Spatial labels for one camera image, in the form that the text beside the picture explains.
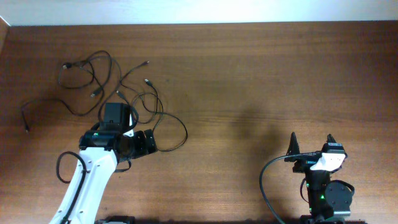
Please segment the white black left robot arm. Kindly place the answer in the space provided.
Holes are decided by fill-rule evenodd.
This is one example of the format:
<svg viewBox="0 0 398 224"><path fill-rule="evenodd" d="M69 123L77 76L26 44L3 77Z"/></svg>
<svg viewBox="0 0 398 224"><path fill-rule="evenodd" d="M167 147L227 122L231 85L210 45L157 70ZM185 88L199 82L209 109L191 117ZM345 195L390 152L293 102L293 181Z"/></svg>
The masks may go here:
<svg viewBox="0 0 398 224"><path fill-rule="evenodd" d="M79 141L79 153L60 154L56 174L60 176L62 157L71 155L78 162L65 196L51 223L94 223L104 190L119 163L157 152L153 131L134 131L134 109L125 103L106 103L104 120L96 123Z"/></svg>

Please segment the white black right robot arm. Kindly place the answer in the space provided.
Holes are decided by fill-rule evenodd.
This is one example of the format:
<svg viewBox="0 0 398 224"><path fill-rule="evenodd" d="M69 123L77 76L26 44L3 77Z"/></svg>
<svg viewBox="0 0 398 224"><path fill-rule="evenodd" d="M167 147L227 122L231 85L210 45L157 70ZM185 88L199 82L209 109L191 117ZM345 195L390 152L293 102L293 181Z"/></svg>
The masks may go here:
<svg viewBox="0 0 398 224"><path fill-rule="evenodd" d="M310 214L302 215L300 223L344 223L351 215L354 187L342 180L331 180L348 157L343 145L329 134L321 150L301 153L292 133L286 155L284 161L294 164L293 172L305 174L302 187L307 189Z"/></svg>

